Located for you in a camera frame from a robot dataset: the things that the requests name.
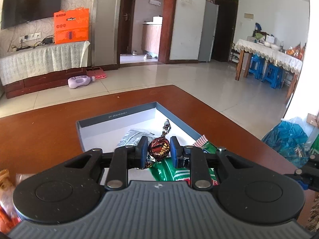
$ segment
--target bowl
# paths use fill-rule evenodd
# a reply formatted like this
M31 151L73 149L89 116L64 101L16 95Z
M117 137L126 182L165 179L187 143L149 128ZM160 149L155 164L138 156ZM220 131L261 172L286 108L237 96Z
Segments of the bowl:
M271 44L270 44L269 42L265 41L264 45L265 45L266 47L270 47Z
M279 51L279 50L280 50L280 47L277 46L276 44L271 44L270 47L271 47L273 50L276 50L276 51Z

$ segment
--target blue plastic stool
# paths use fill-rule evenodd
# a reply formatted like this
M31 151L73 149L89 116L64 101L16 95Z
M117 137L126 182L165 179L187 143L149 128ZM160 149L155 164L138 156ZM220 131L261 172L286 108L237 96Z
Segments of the blue plastic stool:
M257 55L253 55L251 57L249 72L253 73L257 80L259 80L263 76L264 64L265 60L262 57L259 57Z
M281 79L282 79L283 69L276 67L273 64L269 64L266 69L266 73L262 82L269 81L273 89L281 88Z

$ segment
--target gray ribbed surface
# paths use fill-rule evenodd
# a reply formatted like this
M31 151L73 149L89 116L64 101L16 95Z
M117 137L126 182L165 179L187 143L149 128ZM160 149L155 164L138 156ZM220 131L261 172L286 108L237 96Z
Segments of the gray ribbed surface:
M208 192L194 191L186 182L132 181L125 190L106 193L94 211L77 221L53 226L23 221L9 237L308 239L311 235L295 222L271 227L240 222Z

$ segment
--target television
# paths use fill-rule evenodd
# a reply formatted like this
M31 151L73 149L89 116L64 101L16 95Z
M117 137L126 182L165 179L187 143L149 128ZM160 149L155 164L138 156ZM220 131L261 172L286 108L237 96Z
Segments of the television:
M53 17L61 0L3 0L1 29Z

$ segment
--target shoe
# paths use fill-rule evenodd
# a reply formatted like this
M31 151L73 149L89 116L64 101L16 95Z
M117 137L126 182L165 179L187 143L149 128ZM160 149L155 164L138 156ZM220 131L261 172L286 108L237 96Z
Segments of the shoe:
M147 53L145 56L144 56L144 59L151 59L152 58L152 56L149 54L149 53Z

